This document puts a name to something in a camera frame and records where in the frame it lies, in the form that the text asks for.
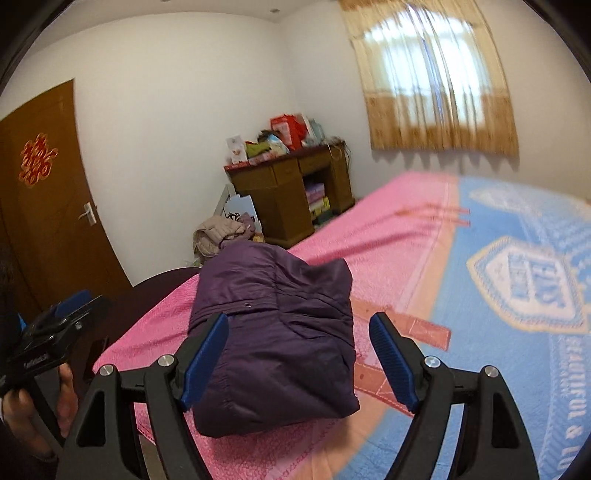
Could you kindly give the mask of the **person's left hand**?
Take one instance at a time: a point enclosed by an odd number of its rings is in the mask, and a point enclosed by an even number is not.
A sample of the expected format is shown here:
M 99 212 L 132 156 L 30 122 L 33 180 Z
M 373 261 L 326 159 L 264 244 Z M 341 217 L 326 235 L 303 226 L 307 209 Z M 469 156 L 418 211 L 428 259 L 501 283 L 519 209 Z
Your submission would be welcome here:
M 66 438 L 78 411 L 78 398 L 74 391 L 70 366 L 67 363 L 61 364 L 58 372 L 60 390 L 56 413 L 60 434 Z M 50 460 L 56 456 L 51 446 L 32 424 L 36 410 L 26 390 L 8 392 L 2 398 L 1 412 L 4 424 L 27 453 L 41 460 Z

